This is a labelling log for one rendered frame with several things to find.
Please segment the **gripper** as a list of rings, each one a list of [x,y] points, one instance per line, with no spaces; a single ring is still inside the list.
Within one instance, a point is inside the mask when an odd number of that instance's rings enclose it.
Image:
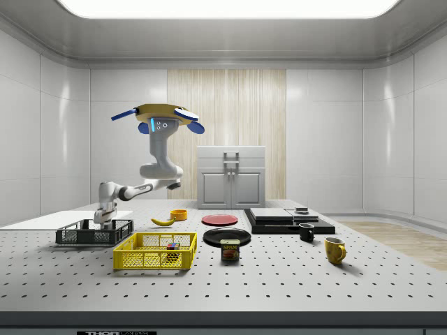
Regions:
[[[101,226],[101,229],[109,229],[112,219],[117,214],[116,204],[100,204],[94,213],[94,222]]]

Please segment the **dark grey basket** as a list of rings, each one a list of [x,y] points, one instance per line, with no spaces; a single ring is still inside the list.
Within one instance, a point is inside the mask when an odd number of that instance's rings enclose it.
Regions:
[[[115,245],[133,232],[133,220],[106,222],[103,227],[92,219],[83,219],[56,231],[56,243],[63,245]]]

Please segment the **yellow basket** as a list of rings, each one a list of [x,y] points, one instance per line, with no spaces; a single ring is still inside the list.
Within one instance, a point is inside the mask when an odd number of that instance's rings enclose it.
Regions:
[[[113,250],[114,269],[190,269],[197,250],[195,232],[137,232]],[[167,250],[178,242],[181,249]]]

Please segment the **red plate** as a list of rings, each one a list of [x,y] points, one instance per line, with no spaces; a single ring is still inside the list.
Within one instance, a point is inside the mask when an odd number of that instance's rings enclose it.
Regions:
[[[211,226],[228,226],[235,225],[238,222],[238,218],[229,214],[211,214],[202,217],[201,222]]]

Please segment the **black plate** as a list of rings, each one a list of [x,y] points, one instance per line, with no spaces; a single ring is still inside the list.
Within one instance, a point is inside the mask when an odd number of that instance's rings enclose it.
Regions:
[[[222,239],[238,239],[243,246],[251,241],[251,234],[246,230],[237,228],[216,228],[206,231],[203,240],[210,246],[220,247]]]

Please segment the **flat-sided can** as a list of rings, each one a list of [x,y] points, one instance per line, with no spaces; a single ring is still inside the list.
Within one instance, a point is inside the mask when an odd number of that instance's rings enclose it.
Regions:
[[[239,239],[221,239],[221,259],[239,260],[240,259],[240,240]]]

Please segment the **white cabinet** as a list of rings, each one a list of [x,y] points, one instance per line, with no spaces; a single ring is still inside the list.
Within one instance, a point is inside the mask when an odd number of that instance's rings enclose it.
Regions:
[[[198,146],[200,209],[265,206],[264,146]]]

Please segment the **black stove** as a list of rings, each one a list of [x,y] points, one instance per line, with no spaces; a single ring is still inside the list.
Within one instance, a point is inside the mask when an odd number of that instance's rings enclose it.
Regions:
[[[315,234],[334,234],[335,226],[320,219],[305,216],[298,219],[290,211],[283,209],[286,213],[279,214],[279,208],[253,208],[245,209],[244,212],[251,224],[252,234],[298,234],[300,223],[309,223],[314,226]]]

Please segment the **black mug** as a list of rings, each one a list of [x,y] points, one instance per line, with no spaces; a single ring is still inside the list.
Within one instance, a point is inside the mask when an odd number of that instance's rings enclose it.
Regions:
[[[300,239],[305,242],[313,242],[314,225],[311,223],[300,223],[298,227],[299,227]]]

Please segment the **yellow mug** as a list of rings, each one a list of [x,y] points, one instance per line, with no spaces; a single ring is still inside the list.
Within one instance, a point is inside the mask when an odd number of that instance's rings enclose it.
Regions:
[[[346,257],[345,241],[336,237],[326,237],[324,244],[328,261],[340,265]]]

